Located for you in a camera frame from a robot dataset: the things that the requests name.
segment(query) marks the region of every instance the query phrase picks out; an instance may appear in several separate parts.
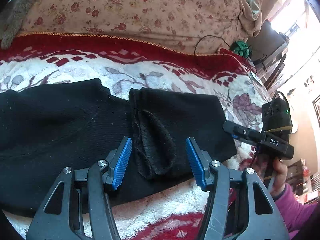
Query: green object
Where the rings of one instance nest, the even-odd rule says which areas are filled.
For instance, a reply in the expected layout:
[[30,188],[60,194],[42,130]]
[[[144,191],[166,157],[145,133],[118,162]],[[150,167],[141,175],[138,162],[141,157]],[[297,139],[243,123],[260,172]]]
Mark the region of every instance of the green object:
[[248,45],[244,41],[234,42],[231,45],[230,50],[244,58],[248,58],[251,52],[248,48]]

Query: folded black fabric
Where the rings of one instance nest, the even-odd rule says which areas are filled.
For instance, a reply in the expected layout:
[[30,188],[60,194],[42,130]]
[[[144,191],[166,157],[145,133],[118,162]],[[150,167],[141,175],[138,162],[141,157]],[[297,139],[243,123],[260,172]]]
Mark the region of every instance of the folded black fabric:
[[131,136],[128,101],[98,78],[9,90],[0,109],[0,206],[25,216],[64,167],[90,167]]
[[216,96],[142,88],[130,90],[129,102],[136,165],[146,179],[190,175],[188,137],[214,160],[223,162],[236,154],[233,139],[222,129],[226,118]]

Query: blue ridged pad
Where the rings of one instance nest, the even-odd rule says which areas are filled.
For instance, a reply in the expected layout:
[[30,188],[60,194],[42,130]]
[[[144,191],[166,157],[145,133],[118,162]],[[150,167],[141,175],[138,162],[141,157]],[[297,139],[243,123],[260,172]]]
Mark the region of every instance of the blue ridged pad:
[[186,140],[186,152],[196,183],[202,190],[205,190],[207,183],[205,182],[204,168],[189,138]]
[[130,138],[124,145],[124,148],[120,154],[119,160],[115,166],[114,179],[112,182],[112,189],[117,190],[121,185],[124,176],[125,169],[127,168],[129,157],[132,151],[132,141]]

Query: human hand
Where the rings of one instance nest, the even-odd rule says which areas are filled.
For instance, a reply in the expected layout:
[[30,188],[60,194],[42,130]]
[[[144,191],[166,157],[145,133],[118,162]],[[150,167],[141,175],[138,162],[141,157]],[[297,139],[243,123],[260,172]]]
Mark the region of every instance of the human hand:
[[285,180],[287,179],[287,173],[288,173],[288,167],[283,164],[278,157],[276,157],[273,160],[273,168],[277,172],[277,175],[275,177],[275,181],[272,186],[272,190],[270,192],[270,195],[272,197],[276,197],[280,195],[285,188]]

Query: floral blanket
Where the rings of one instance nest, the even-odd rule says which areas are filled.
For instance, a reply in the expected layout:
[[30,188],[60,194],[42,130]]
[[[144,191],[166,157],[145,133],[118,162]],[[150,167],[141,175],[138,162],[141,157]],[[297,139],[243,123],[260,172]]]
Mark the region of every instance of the floral blanket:
[[[225,49],[203,57],[166,50],[157,45],[106,36],[62,34],[21,36],[9,50],[0,50],[0,91],[45,83],[100,78],[113,95],[128,99],[131,88],[158,88],[216,95],[226,118],[261,130],[261,106],[270,100],[255,83],[244,59]],[[244,169],[254,147],[235,141],[237,155],[225,162]],[[112,208],[122,239],[194,239],[208,192],[193,179],[144,199]],[[31,219],[6,213],[25,237]],[[84,215],[91,236],[88,214]]]

